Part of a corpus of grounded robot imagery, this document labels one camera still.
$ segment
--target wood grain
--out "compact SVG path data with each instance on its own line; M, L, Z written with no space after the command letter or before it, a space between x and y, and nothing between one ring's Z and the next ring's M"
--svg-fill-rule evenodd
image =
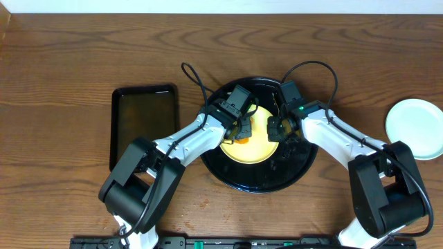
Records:
M240 77L280 79L317 59L338 73L334 110L388 141L384 119L404 98L443 109L443 22L421 15L14 15L0 55L0 247L68 248L81 235L111 235L98 200L108 176L111 93L172 82L181 126L203 104L180 70L205 85ZM291 76L326 101L332 77L307 65ZM443 244L443 159L419 161L435 210L420 248ZM298 237L337 233L353 219L347 172L320 150L307 174L272 194L218 181L200 159L187 168L161 232L188 236ZM408 228L424 228L426 219Z
M0 51L1 45L3 44L3 39L6 35L6 28L8 27L10 17L11 14L9 11L6 10L5 6L0 3Z

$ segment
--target green connector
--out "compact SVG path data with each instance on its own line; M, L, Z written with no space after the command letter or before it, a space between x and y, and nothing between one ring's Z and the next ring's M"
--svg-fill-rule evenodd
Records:
M202 241L194 242L194 249L203 249L203 242Z

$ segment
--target yellow disc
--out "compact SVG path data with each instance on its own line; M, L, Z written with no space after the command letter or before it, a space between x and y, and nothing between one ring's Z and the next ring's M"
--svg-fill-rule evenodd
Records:
M249 111L253 110L255 110L254 104L249 108ZM239 163L259 163L269 158L278 146L278 142L268 141L266 126L269 117L272 117L272 114L265 108L259 106L254 115L251 116L252 136L250 138L235 140L232 145L222 143L220 145L221 150L229 158Z

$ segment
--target black bowl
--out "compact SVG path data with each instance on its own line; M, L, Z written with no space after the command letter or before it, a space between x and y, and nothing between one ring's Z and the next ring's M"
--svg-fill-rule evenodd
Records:
M278 93L279 81L265 77L248 77L232 81L208 99L214 102L222 94L239 84L259 100L259 105L278 115L282 96ZM260 163L244 164L230 159L220 147L201 155L206 167L225 184L252 193L274 192L288 187L300 179L311 167L318 147L307 141L280 143L276 151Z

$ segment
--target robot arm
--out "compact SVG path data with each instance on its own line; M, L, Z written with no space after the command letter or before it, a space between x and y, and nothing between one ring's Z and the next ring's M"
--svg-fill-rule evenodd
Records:
M427 215L419 190L404 173L391 165L379 152L366 147L360 141L331 124L326 116L326 106L319 102L300 105L301 99L294 82L281 86L285 97L285 113L279 129L270 130L270 138L299 136L323 148L349 170L352 202L356 214L351 225L338 236L344 246L372 248L391 232L396 232L415 220ZM337 118L332 110L329 116L336 125L360 140L393 156L401 162L424 190L410 148L402 142L391 145L365 136ZM395 176L395 183L383 186L380 178Z
M177 133L153 142L137 138L128 146L99 193L99 199L121 228L129 230L140 219L135 233L122 239L124 246L151 249L156 245L159 237L155 224L168 208L186 166L202 153L216 148L223 139L233 139L239 133L237 123L252 102L252 94L236 86L226 100L215 100L206 113L200 113L193 123ZM173 145L176 147L166 158ZM142 213L152 188L134 174L136 169L158 178L144 216Z

